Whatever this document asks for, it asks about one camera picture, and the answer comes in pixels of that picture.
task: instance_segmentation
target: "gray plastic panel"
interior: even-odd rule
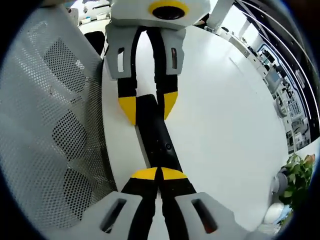
[[[171,23],[170,21],[155,21],[146,19],[116,19],[112,18],[112,21],[117,26],[146,26],[146,27],[158,27],[167,28],[173,30],[184,29],[185,26]]]
[[[113,22],[105,26],[109,44],[106,58],[112,79],[131,77],[131,49],[137,30],[138,26],[122,27]],[[124,48],[123,72],[118,71],[118,51],[121,48]]]
[[[115,209],[117,202],[126,201],[116,218],[110,233],[102,231],[102,225]],[[112,192],[104,199],[88,208],[82,221],[69,229],[59,229],[47,233],[51,240],[126,240],[131,223],[142,200],[139,195]]]
[[[270,68],[269,72],[264,77],[264,79],[268,83],[268,89],[271,92],[271,94],[274,94],[276,92],[282,81],[282,78],[278,75],[274,67]]]
[[[176,201],[180,207],[190,240],[244,240],[249,233],[235,221],[234,213],[214,200],[205,192],[177,196]],[[193,205],[193,202],[201,201],[207,213],[214,219],[217,230],[207,233],[205,227]],[[259,236],[259,240],[268,240],[270,237],[263,233],[252,236]]]
[[[172,30],[161,29],[161,36],[163,39],[166,55],[166,74],[167,75],[179,75],[181,74],[184,64],[185,53],[182,49],[184,39],[186,36],[186,29]],[[172,49],[176,50],[177,68],[173,68]]]
[[[104,56],[104,57],[103,57],[103,64],[104,64],[104,67],[105,67],[105,69],[106,69],[105,74],[107,74],[107,79],[109,79],[110,81],[116,81],[117,79],[116,79],[116,78],[113,78],[113,77],[111,76],[111,71],[110,71],[110,69],[109,69],[109,63],[108,63],[108,58],[107,58],[107,56]]]

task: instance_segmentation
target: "yellow ring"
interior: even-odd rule
[[[187,15],[189,12],[189,8],[187,5],[185,5],[183,2],[180,1],[167,1],[167,0],[160,0],[155,1],[152,4],[150,4],[148,11],[150,14],[153,14],[153,11],[160,7],[176,7],[184,11],[184,15]]]

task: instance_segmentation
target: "white object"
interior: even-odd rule
[[[297,134],[295,134],[294,138],[295,138],[295,142],[297,144],[304,140],[301,132],[298,132]]]
[[[230,42],[190,26],[183,50],[178,98],[165,121],[181,167],[198,192],[213,196],[253,231],[270,206],[270,180],[288,159],[283,123],[262,77]],[[152,46],[143,32],[136,51],[139,96],[156,95],[154,72]],[[117,93],[117,82],[104,75],[104,133],[120,191],[146,162]],[[160,234],[165,228],[154,231],[158,237],[151,232],[150,239],[167,239]]]
[[[280,183],[277,176],[274,176],[271,183],[271,194],[277,193],[279,191]]]
[[[104,20],[107,18],[107,14],[106,13],[100,13],[99,15],[96,16],[97,20]]]
[[[261,64],[261,66],[259,66],[259,67],[257,68],[257,71],[260,73],[260,75],[261,75],[263,78],[265,78],[265,77],[267,76],[267,74],[268,74],[267,69],[266,69],[265,66],[263,66],[262,64]]]
[[[72,19],[72,22],[78,26],[78,19],[79,19],[79,10],[77,8],[70,8],[68,10],[69,16]]]
[[[250,52],[247,59],[249,59],[249,61],[252,63],[255,69],[258,69],[259,67],[262,66],[260,60],[252,52]]]
[[[88,23],[90,23],[91,22],[91,17],[87,17],[86,19],[82,19],[81,20],[81,23],[82,24],[88,24]]]
[[[279,232],[280,228],[280,224],[261,224],[257,230],[261,233],[275,236]]]
[[[295,75],[296,75],[301,87],[304,89],[306,81],[305,81],[304,77],[302,76],[302,74],[301,74],[299,69],[295,70]]]
[[[187,9],[185,15],[174,20],[164,20],[155,17],[151,11],[156,4],[161,7],[161,2],[167,5],[170,1],[155,0],[113,0],[112,18],[116,20],[125,20],[124,25],[144,25],[147,27],[164,27],[172,29],[181,29],[191,26],[204,15],[210,12],[210,0],[179,0],[175,2],[174,7]]]
[[[304,124],[304,125],[307,125],[307,124],[308,124],[308,118],[307,118],[307,117],[305,117],[302,121],[303,121],[303,124]]]
[[[99,14],[110,14],[111,8],[109,5],[110,3],[107,0],[89,1],[85,4],[82,3],[82,0],[78,0],[72,5],[72,8],[79,10],[79,22],[81,22],[86,17],[96,20]]]
[[[235,5],[233,5],[233,1],[222,0],[220,7],[222,9],[225,8],[225,10],[223,11],[220,9],[216,9],[216,11],[213,10],[212,12],[213,14],[216,13],[220,15],[220,21],[215,22],[209,19],[208,20],[209,26],[210,24],[216,23],[218,24],[218,26],[220,25],[221,27],[226,27],[227,29],[229,29],[230,33],[234,32],[233,35],[238,36],[241,28],[247,21],[247,17]]]
[[[264,224],[273,224],[281,215],[285,205],[282,202],[272,204],[266,211],[263,219]]]
[[[221,37],[221,38],[223,38],[223,39],[225,39],[225,40],[227,40],[227,41],[229,41],[230,40],[230,38],[231,38],[231,34],[229,33],[229,32],[227,32],[226,30],[224,30],[223,28],[219,28],[219,30],[217,31],[217,34]]]
[[[311,142],[309,145],[304,148],[298,150],[296,154],[304,159],[307,155],[315,154],[316,162],[319,161],[319,145],[320,145],[320,137]]]

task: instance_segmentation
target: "window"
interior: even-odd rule
[[[246,40],[247,44],[251,46],[256,40],[256,38],[258,37],[258,35],[259,35],[258,30],[255,28],[255,26],[252,23],[250,23],[249,27],[244,32],[242,37]]]
[[[232,6],[225,16],[221,27],[226,27],[230,33],[234,32],[234,35],[238,37],[246,20],[247,17],[236,6]]]
[[[211,6],[210,13],[212,13],[212,11],[214,10],[217,2],[218,2],[218,0],[210,0],[210,6]]]

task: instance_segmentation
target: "white tabletop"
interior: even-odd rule
[[[248,230],[269,206],[272,177],[286,162],[284,126],[261,76],[230,42],[200,28],[187,28],[178,99],[166,120],[184,173],[198,192],[231,209]],[[136,53],[138,94],[155,94],[150,41],[140,37]],[[102,108],[106,146],[116,185],[146,167],[135,127],[117,100],[117,82],[104,69]],[[161,210],[149,239],[165,239]]]

